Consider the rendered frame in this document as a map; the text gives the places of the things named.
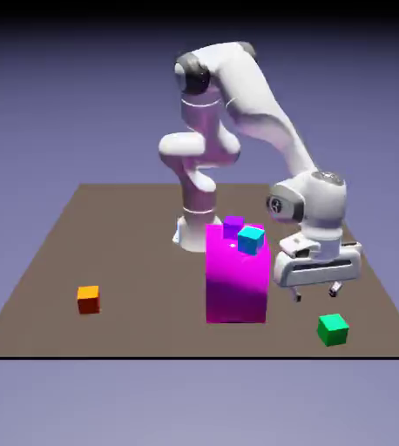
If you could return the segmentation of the large magenta box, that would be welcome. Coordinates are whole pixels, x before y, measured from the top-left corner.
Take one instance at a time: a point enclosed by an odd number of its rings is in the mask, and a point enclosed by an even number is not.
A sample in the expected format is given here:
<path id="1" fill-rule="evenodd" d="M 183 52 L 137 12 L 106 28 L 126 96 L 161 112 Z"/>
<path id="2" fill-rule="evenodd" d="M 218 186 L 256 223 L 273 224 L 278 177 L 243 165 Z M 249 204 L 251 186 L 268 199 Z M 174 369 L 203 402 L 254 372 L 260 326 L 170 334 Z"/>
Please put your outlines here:
<path id="1" fill-rule="evenodd" d="M 222 225 L 206 228 L 206 321 L 264 323 L 272 254 L 267 241 L 255 255 L 238 251 L 237 240 L 223 238 Z"/>

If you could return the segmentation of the small orange cube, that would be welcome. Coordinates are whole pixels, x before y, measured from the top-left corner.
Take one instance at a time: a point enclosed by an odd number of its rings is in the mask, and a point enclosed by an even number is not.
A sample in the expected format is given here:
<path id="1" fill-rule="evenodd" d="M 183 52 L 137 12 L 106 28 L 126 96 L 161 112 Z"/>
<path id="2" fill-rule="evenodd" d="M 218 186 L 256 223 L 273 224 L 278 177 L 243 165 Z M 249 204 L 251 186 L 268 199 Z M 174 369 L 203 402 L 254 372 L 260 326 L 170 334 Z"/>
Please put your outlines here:
<path id="1" fill-rule="evenodd" d="M 80 314 L 98 314 L 100 312 L 99 286 L 78 287 L 77 303 Z"/>

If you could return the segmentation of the small purple cube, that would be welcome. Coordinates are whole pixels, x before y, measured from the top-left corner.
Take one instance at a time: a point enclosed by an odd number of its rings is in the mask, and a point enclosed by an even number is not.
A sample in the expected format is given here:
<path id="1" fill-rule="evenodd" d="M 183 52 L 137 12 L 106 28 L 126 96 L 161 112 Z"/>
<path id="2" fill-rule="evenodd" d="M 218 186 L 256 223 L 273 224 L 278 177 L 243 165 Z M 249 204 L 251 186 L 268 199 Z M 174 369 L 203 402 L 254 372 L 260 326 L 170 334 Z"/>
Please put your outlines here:
<path id="1" fill-rule="evenodd" d="M 237 240 L 238 233 L 244 225 L 245 219 L 242 216 L 227 215 L 223 221 L 223 238 Z"/>

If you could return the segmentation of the small cyan cube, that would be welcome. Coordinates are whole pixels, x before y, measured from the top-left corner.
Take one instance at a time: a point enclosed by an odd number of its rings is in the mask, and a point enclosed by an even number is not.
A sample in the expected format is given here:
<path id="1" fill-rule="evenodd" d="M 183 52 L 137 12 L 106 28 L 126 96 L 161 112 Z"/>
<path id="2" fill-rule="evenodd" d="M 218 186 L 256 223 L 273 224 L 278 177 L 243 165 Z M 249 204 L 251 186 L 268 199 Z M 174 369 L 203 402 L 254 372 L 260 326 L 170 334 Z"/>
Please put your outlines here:
<path id="1" fill-rule="evenodd" d="M 263 247 L 265 230 L 255 226 L 244 226 L 237 234 L 238 251 L 255 256 Z"/>

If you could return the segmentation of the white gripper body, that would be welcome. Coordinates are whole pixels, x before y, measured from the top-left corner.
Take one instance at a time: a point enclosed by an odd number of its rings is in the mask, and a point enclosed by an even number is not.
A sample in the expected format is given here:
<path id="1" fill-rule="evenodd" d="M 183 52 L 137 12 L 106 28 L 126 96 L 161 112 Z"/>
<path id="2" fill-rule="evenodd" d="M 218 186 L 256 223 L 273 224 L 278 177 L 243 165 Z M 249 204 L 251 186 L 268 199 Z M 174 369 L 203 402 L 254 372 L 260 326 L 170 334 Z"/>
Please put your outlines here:
<path id="1" fill-rule="evenodd" d="M 355 280 L 361 274 L 362 245 L 343 243 L 339 256 L 331 261 L 290 257 L 279 252 L 274 262 L 274 282 L 280 287 L 297 287 L 335 281 Z"/>

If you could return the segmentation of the small green cube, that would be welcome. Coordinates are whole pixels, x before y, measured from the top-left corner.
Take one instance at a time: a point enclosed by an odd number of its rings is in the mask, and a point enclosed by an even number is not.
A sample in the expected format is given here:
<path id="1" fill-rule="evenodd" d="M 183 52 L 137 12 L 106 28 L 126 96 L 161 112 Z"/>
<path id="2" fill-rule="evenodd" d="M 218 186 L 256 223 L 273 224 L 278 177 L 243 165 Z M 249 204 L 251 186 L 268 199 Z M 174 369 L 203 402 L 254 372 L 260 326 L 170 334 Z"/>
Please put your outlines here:
<path id="1" fill-rule="evenodd" d="M 349 325 L 340 314 L 321 315 L 318 320 L 317 334 L 326 347 L 345 344 Z"/>

